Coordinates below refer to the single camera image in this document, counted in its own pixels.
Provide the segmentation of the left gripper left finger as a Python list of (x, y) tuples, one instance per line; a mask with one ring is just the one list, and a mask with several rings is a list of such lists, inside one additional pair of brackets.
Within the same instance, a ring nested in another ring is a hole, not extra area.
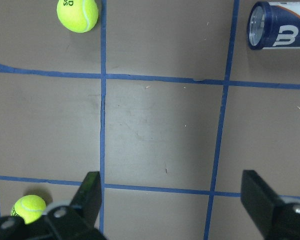
[(26, 224), (20, 216), (0, 217), (0, 240), (105, 240), (95, 228), (102, 205), (101, 176), (86, 174), (69, 204), (55, 206)]

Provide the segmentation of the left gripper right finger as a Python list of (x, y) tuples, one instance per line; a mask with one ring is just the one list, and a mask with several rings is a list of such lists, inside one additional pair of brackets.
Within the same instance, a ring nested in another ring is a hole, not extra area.
[(244, 170), (240, 200), (263, 239), (300, 240), (300, 199), (279, 196), (255, 170)]

